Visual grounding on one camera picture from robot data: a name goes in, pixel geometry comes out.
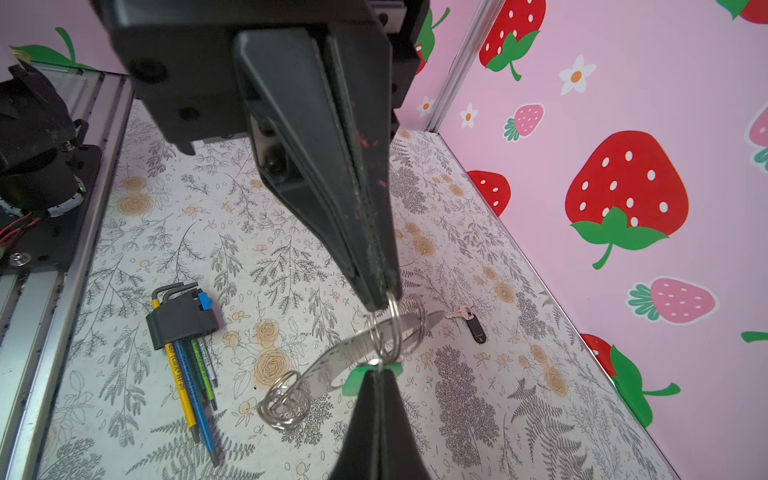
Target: metal bolt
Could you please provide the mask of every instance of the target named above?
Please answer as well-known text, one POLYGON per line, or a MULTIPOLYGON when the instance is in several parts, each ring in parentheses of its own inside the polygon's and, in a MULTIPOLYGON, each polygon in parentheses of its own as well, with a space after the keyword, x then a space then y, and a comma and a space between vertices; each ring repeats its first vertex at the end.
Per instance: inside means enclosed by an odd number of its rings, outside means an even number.
POLYGON ((11 266, 22 266, 29 263, 29 260, 32 260, 29 253, 11 253, 10 257, 8 257, 8 264, 11 266))

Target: gray leaf pattern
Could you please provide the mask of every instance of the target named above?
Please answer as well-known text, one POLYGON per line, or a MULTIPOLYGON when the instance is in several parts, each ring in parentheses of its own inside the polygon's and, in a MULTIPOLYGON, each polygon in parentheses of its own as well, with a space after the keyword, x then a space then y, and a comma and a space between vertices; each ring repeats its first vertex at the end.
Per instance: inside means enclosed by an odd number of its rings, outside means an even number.
MULTIPOLYGON (((330 255, 264 187, 247 140, 184 155, 135 101, 116 172, 38 478, 324 478, 356 399, 314 399, 285 433, 256 405, 365 326, 330 255), (205 341, 218 468, 192 442, 144 320, 151 291, 177 281, 199 282, 222 324, 205 341)), ((428 311, 469 306, 488 336, 479 345, 463 319, 444 319, 402 358, 432 477, 673 478, 440 136, 398 132, 390 185, 405 292, 428 311)))

